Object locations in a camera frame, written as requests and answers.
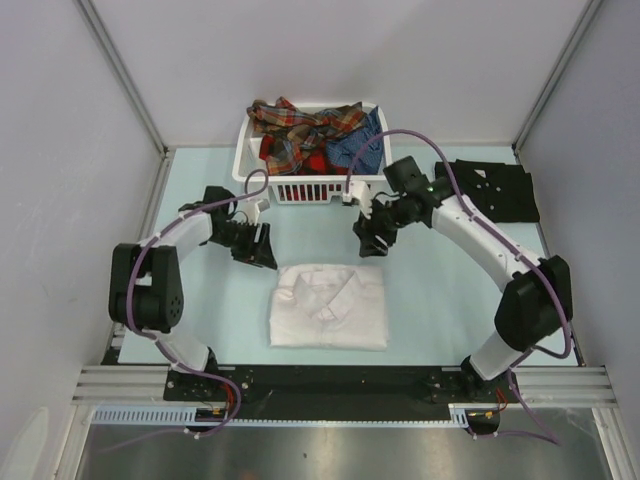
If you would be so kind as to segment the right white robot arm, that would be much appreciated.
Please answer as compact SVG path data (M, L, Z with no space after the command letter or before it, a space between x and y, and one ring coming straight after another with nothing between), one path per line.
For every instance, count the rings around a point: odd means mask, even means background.
M502 294L493 332L461 364L461 388L469 399L486 400L497 380L556 331L565 342L559 357L569 356L573 305L570 268L563 258L542 258L518 245L472 204L452 174L430 180L412 157L405 157L387 166L384 176L393 192L387 202L361 180L347 179L343 188L343 203L360 209L353 225L360 256L387 255L398 230L422 223L468 254Z

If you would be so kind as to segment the white long sleeve shirt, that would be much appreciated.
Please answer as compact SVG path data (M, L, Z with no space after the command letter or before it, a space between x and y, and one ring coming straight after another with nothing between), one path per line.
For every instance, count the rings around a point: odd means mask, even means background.
M383 270L283 267L271 297L272 347L384 351L390 339Z

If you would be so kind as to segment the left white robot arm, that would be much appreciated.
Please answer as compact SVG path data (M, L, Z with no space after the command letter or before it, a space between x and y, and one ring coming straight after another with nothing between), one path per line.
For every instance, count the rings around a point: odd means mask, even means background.
M120 243L112 253L108 311L111 320L150 341L173 370L187 374L197 398L214 397L222 386L239 388L218 372L212 349L178 331L185 311L181 263L209 243L225 247L233 260L275 270L270 225L259 221L269 208L262 188L240 196L221 186L179 208L171 223L137 243Z

